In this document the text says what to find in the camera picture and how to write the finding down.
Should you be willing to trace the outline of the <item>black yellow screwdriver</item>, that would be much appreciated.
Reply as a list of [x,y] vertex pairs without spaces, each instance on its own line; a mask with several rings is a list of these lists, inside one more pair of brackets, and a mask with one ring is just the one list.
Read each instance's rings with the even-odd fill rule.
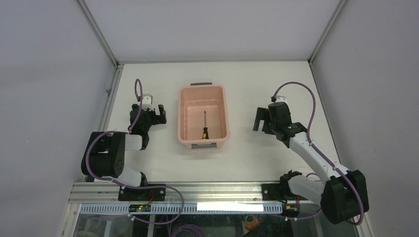
[[204,111],[204,127],[203,127],[203,140],[206,140],[209,138],[209,132],[208,132],[208,127],[207,127],[207,113],[206,111]]

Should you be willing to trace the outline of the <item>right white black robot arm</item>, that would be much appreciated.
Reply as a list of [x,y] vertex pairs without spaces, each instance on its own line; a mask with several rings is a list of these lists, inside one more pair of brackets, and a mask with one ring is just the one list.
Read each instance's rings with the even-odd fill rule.
[[363,221],[369,211],[366,178],[359,170],[351,171],[344,165],[331,161],[309,137],[308,129],[300,122],[293,122],[287,103],[274,102],[267,108],[256,110],[253,130],[274,135],[288,149],[299,155],[314,171],[318,181],[304,176],[299,171],[282,175],[277,184],[263,185],[264,200],[285,203],[297,196],[319,206],[320,211],[332,224],[339,224],[359,216]]

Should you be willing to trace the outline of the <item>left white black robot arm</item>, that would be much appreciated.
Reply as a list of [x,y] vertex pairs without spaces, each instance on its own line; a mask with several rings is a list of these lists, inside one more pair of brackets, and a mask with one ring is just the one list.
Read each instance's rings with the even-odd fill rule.
[[146,175],[125,165],[125,152],[147,148],[150,128],[167,122],[164,106],[159,105],[158,111],[157,114],[151,105],[140,108],[139,104],[132,104],[129,115],[133,127],[128,132],[92,132],[81,162],[82,173],[130,187],[132,197],[146,199],[149,194]]

